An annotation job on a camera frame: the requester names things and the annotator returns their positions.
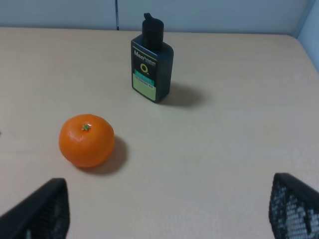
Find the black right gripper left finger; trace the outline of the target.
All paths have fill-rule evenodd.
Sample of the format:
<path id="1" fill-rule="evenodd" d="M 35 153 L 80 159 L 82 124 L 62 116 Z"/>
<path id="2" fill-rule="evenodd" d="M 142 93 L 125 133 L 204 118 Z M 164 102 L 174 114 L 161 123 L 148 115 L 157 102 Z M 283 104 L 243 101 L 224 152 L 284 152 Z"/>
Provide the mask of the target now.
<path id="1" fill-rule="evenodd" d="M 0 217 L 2 239 L 65 239 L 69 199 L 64 178 L 52 178 Z"/>

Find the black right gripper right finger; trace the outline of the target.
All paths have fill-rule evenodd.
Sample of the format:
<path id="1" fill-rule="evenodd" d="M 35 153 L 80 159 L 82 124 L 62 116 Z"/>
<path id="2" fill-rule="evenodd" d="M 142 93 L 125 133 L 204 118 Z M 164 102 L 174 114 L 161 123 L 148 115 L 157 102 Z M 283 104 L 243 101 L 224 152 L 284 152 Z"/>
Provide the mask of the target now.
<path id="1" fill-rule="evenodd" d="M 289 173 L 273 178 L 269 222 L 276 239 L 319 237 L 319 193 Z"/>

